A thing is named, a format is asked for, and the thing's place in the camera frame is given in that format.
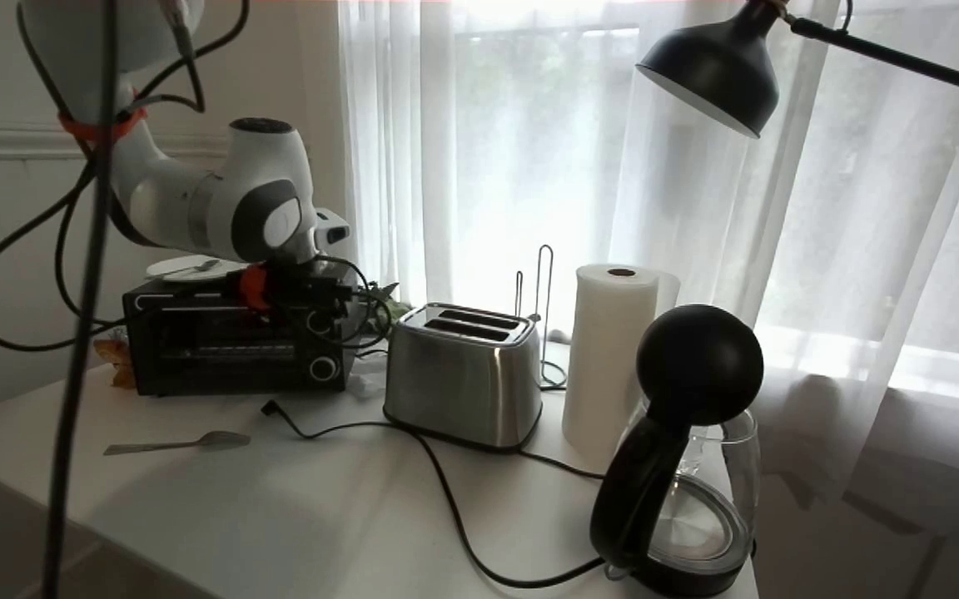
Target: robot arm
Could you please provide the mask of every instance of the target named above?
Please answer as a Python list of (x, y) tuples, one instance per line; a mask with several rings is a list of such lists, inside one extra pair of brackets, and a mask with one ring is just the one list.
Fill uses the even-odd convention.
[[(97, 129), (98, 11), (88, 0), (19, 0), (32, 60), (62, 105), (75, 141)], [(193, 29), (202, 0), (129, 0), (118, 11), (115, 109), (134, 108), (125, 75), (176, 57), (172, 25)], [(157, 247), (241, 262), (303, 262), (345, 237), (345, 223), (314, 207), (303, 138), (279, 119), (235, 119), (220, 172), (170, 159), (143, 109), (115, 128), (114, 190), (125, 226)]]

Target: metal rod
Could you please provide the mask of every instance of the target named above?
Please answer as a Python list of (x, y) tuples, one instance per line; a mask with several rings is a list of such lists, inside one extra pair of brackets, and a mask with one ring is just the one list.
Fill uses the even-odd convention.
[(852, 51), (852, 54), (861, 54), (861, 57), (871, 57), (871, 60), (883, 60), (883, 65), (891, 65), (891, 66), (903, 66), (903, 70), (911, 70), (911, 75), (959, 86), (959, 70), (949, 70), (942, 65), (929, 65), (929, 60), (917, 60), (911, 54), (899, 54), (899, 51), (849, 36), (846, 29), (828, 29), (815, 19), (786, 16), (786, 25), (799, 36), (822, 40), (822, 43), (833, 43), (833, 48), (842, 48), (842, 51)]

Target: coffee maker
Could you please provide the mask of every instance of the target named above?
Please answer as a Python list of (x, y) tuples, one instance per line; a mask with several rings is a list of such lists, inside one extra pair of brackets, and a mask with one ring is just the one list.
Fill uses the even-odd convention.
[[(751, 553), (754, 463), (729, 458), (721, 492), (680, 473), (680, 458), (697, 425), (721, 425), (727, 441), (751, 432), (745, 407), (763, 384), (763, 350), (734, 318), (680, 305), (642, 333), (636, 372), (648, 403), (640, 407), (606, 468), (590, 539), (612, 572), (662, 597), (717, 597), (734, 583)], [(683, 548), (668, 535), (689, 512), (705, 517), (717, 535)]]

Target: white wall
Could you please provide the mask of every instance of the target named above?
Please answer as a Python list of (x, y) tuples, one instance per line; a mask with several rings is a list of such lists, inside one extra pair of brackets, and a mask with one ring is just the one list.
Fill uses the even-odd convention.
[[(226, 29), (235, 14), (229, 0), (210, 0), (200, 40)], [(241, 115), (281, 118), (305, 138), (317, 203), (341, 213), (341, 142), (335, 119), (335, 86), (317, 54), (329, 43), (326, 5), (251, 5), (247, 35), (202, 60), (206, 118), (178, 108), (157, 109), (158, 142), (183, 159), (215, 163), (226, 122)], [(0, 0), (0, 237), (49, 207), (78, 171), (75, 152), (54, 122), (54, 108), (24, 57), (13, 5)], [(69, 270), (78, 272), (84, 229), (69, 250)], [(69, 313), (54, 298), (49, 280), (54, 229), (41, 229), (0, 262), (0, 333), (13, 341), (69, 335)], [(143, 280), (143, 268), (162, 253), (138, 250), (114, 237), (102, 275), (102, 318), (118, 313), (118, 294)], [(62, 354), (19, 358), (0, 350), (0, 401), (62, 376)]]

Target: sheer curtain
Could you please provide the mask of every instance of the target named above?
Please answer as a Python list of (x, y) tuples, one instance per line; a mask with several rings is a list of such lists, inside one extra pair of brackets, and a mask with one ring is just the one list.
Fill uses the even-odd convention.
[[(959, 91), (769, 36), (779, 109), (729, 133), (631, 75), (739, 11), (689, 0), (340, 0), (360, 262), (404, 299), (513, 305), (513, 272), (667, 270), (765, 348), (765, 468), (959, 527)], [(790, 5), (822, 25), (835, 0)], [(959, 66), (959, 0), (876, 0), (852, 35)]]

